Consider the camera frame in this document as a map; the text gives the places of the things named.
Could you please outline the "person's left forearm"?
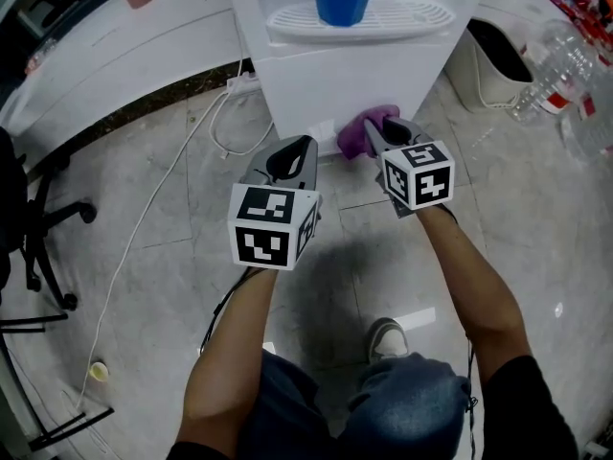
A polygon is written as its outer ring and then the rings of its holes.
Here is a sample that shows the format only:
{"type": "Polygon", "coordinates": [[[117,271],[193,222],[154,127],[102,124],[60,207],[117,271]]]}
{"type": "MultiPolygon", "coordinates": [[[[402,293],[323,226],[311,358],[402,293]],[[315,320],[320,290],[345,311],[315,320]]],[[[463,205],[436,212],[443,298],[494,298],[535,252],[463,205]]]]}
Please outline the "person's left forearm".
{"type": "Polygon", "coordinates": [[[179,442],[234,458],[261,381],[262,344],[278,272],[251,268],[190,374],[179,442]]]}

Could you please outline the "white waste bin black liner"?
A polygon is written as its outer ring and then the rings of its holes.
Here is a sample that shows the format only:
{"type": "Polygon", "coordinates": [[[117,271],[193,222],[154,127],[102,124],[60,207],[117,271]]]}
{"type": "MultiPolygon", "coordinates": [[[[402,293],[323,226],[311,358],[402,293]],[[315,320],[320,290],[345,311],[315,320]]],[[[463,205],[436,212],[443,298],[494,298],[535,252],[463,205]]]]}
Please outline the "white waste bin black liner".
{"type": "Polygon", "coordinates": [[[534,76],[497,25],[472,18],[444,66],[462,105],[470,112],[515,107],[534,76]]]}

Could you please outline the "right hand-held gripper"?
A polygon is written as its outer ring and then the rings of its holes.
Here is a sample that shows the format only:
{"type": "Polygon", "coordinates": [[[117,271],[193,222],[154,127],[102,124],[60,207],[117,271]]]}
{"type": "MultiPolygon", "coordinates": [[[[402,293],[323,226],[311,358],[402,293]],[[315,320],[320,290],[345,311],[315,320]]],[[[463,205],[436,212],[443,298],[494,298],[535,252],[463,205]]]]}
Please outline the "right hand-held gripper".
{"type": "Polygon", "coordinates": [[[363,126],[366,152],[380,169],[376,180],[399,218],[452,199],[456,164],[442,141],[399,117],[366,118],[363,126]]]}

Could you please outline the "white power strip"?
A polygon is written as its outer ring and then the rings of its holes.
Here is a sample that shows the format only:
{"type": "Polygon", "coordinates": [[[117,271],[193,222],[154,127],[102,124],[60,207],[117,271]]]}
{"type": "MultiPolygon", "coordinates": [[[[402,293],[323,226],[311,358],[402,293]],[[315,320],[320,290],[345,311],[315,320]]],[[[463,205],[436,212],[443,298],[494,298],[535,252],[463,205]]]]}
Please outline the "white power strip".
{"type": "Polygon", "coordinates": [[[226,92],[229,95],[251,94],[260,89],[260,80],[255,72],[243,72],[240,76],[232,77],[226,82],[226,92]]]}

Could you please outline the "person's right forearm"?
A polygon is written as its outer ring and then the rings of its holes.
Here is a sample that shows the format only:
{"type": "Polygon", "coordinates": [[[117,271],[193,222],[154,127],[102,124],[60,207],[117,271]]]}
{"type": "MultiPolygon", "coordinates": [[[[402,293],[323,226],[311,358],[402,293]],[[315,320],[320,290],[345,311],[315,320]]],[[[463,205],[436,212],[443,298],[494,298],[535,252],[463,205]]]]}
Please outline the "person's right forearm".
{"type": "Polygon", "coordinates": [[[481,383],[531,348],[518,303],[507,284],[445,210],[417,217],[441,266],[454,308],[473,345],[481,383]]]}

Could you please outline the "black mesh office chair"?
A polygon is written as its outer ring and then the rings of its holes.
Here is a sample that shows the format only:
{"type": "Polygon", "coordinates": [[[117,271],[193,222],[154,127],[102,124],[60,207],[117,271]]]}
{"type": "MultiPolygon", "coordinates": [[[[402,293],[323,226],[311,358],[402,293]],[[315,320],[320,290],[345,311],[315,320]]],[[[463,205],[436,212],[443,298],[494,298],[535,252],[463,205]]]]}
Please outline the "black mesh office chair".
{"type": "Polygon", "coordinates": [[[78,215],[89,224],[97,216],[96,207],[87,200],[75,201],[54,212],[45,205],[51,181],[56,173],[65,170],[69,159],[60,159],[45,172],[35,197],[28,197],[28,180],[24,171],[24,155],[15,154],[10,135],[0,127],[0,301],[1,291],[11,274],[10,254],[21,253],[26,266],[27,289],[38,292],[45,281],[58,306],[73,311],[78,304],[72,293],[63,293],[51,267],[45,238],[51,228],[78,215]]]}

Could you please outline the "large clear bottle red cap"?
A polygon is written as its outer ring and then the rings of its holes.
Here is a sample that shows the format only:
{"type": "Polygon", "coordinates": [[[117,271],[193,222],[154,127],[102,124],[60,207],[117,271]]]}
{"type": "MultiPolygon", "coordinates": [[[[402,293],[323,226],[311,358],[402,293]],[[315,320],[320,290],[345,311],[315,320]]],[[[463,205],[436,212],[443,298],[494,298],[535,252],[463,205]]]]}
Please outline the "large clear bottle red cap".
{"type": "Polygon", "coordinates": [[[550,20],[528,38],[522,58],[534,81],[519,94],[509,114],[527,125],[578,103],[588,91],[598,54],[573,24],[550,20]]]}

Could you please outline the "white raised ledge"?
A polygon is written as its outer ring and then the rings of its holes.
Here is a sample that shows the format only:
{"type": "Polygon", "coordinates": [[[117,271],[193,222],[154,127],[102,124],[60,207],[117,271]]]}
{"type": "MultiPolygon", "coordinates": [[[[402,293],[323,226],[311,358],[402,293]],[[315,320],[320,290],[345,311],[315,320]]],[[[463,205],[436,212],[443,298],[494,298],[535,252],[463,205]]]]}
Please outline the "white raised ledge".
{"type": "MultiPolygon", "coordinates": [[[[495,22],[520,44],[560,11],[549,0],[480,0],[473,17],[495,22]]],[[[0,124],[53,150],[120,107],[241,54],[251,57],[231,0],[152,0],[138,10],[109,0],[26,78],[0,124]]]]}

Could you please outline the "person's black printed t-shirt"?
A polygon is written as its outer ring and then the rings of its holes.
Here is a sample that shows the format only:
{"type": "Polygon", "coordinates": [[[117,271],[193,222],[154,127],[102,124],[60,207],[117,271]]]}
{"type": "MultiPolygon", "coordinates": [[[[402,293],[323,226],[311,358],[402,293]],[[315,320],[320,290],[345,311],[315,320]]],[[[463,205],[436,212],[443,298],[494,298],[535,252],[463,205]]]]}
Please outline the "person's black printed t-shirt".
{"type": "Polygon", "coordinates": [[[503,365],[483,399],[483,460],[577,460],[576,440],[533,357],[503,365]]]}

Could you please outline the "person's blue jeans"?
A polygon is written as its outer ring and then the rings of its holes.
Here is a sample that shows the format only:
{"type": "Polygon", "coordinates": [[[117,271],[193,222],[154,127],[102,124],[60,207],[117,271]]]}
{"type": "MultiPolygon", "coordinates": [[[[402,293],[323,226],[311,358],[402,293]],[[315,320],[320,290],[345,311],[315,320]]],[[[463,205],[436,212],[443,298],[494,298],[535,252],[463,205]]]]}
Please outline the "person's blue jeans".
{"type": "Polygon", "coordinates": [[[264,352],[254,409],[238,460],[452,460],[469,403],[469,380],[418,353],[387,358],[361,375],[338,437],[315,403],[317,383],[264,352]]]}

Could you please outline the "purple cleaning cloth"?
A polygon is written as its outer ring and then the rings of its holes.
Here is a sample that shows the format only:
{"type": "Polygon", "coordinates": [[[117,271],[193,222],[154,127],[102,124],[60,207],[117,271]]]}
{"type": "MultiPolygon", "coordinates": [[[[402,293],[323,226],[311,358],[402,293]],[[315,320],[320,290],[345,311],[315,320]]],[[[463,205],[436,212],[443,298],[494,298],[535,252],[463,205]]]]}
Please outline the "purple cleaning cloth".
{"type": "Polygon", "coordinates": [[[382,130],[383,120],[398,117],[400,109],[394,104],[384,104],[366,109],[354,117],[337,134],[337,146],[347,160],[366,154],[376,158],[376,153],[368,138],[364,122],[369,120],[378,131],[382,130]]]}

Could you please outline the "white water dispenser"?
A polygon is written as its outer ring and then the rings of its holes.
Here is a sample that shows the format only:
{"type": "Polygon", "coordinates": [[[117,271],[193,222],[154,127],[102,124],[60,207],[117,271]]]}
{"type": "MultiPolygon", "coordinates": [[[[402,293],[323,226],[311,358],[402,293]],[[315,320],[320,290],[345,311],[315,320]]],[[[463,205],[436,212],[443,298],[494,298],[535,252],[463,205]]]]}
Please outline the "white water dispenser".
{"type": "Polygon", "coordinates": [[[358,113],[394,104],[412,118],[480,0],[369,0],[334,27],[315,0],[231,0],[280,137],[308,134],[321,154],[358,113]]]}

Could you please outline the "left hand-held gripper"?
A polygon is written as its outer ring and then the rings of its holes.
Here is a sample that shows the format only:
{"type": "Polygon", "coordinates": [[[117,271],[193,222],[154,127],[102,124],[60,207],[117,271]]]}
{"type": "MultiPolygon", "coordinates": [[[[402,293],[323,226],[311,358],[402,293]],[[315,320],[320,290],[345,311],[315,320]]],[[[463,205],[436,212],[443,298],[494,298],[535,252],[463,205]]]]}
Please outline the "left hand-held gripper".
{"type": "Polygon", "coordinates": [[[237,265],[292,270],[315,235],[322,197],[275,186],[315,185],[318,143],[311,136],[278,140],[257,152],[233,185],[228,231],[237,265]]]}

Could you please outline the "person's right grey white sneaker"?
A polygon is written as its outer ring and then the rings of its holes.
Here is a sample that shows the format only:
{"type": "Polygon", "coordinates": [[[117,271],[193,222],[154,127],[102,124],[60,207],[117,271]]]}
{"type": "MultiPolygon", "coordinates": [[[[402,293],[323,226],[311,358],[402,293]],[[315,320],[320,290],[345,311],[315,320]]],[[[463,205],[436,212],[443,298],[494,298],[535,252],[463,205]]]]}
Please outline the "person's right grey white sneaker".
{"type": "Polygon", "coordinates": [[[367,332],[366,351],[370,364],[382,359],[408,356],[409,349],[403,328],[393,318],[378,318],[367,332]]]}

